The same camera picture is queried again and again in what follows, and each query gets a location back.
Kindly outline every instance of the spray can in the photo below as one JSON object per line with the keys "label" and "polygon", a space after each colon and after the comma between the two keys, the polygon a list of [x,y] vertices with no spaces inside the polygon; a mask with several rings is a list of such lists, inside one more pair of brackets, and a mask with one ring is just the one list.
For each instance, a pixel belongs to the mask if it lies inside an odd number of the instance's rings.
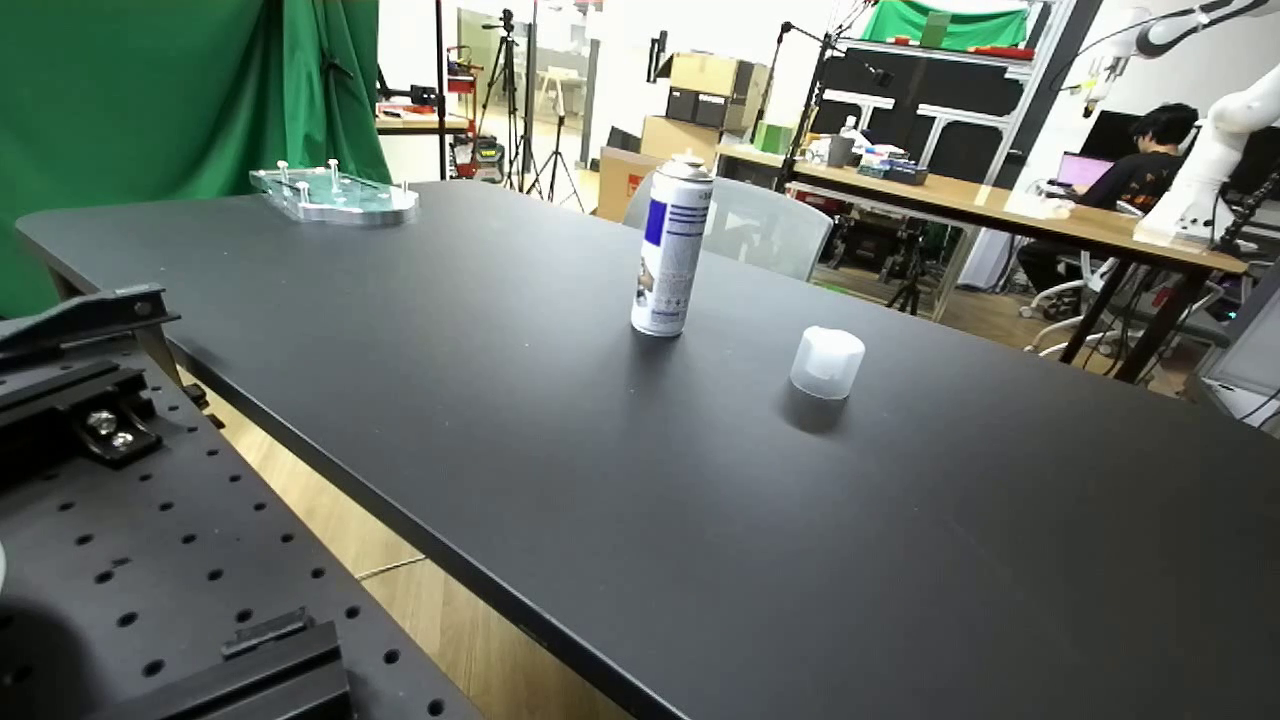
{"label": "spray can", "polygon": [[706,206],[710,173],[694,156],[671,156],[652,173],[632,294],[639,337],[678,337]]}

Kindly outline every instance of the green curtain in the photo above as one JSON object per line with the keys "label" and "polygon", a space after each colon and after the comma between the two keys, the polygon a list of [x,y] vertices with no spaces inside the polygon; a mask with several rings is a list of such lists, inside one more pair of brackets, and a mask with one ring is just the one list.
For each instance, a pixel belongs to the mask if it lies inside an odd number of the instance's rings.
{"label": "green curtain", "polygon": [[55,299],[26,211],[233,197],[274,158],[386,178],[373,80],[375,0],[4,0],[0,314]]}
{"label": "green curtain", "polygon": [[[886,45],[897,35],[920,41],[926,3],[881,0],[864,41]],[[947,35],[939,48],[1017,48],[1029,41],[1029,12],[947,12]]]}

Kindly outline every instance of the small white container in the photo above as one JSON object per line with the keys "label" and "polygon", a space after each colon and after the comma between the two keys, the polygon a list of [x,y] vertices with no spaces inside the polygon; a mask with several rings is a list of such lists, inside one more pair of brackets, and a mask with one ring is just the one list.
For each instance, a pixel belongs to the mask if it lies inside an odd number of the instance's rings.
{"label": "small white container", "polygon": [[867,342],[842,326],[805,326],[791,384],[815,400],[847,400],[857,371],[864,367]]}

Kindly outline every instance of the table leg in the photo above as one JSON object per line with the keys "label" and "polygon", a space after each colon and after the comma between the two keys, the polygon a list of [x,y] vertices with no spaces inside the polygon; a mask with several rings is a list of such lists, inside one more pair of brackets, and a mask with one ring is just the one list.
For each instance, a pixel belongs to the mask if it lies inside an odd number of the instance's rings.
{"label": "table leg", "polygon": [[1132,258],[1118,257],[1116,272],[1107,276],[1104,290],[1088,304],[1084,319],[1075,324],[1075,337],[1067,341],[1060,362],[1075,362],[1084,341],[1092,337],[1097,319],[1104,314],[1104,306],[1112,304],[1116,288],[1123,282]]}
{"label": "table leg", "polygon": [[1185,306],[1200,294],[1207,272],[1185,272],[1179,282],[1170,282],[1164,306],[1151,314],[1146,331],[1136,341],[1136,348],[1123,356],[1116,379],[1132,384],[1151,356],[1164,348],[1168,331],[1185,319]]}

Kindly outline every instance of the person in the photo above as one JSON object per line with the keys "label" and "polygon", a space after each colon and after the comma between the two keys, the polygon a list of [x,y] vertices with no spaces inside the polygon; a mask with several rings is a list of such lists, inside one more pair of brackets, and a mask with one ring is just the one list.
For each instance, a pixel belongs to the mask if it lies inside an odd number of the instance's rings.
{"label": "person", "polygon": [[[1185,143],[1195,127],[1200,111],[1193,105],[1159,105],[1132,122],[1136,151],[1116,158],[1097,183],[1088,183],[1075,202],[1092,206],[1132,206],[1151,211],[1168,191],[1177,168],[1185,165]],[[1071,242],[1032,239],[1017,253],[1017,264],[1032,280],[1035,290],[1071,280],[1062,272],[1062,257],[1075,257]]]}

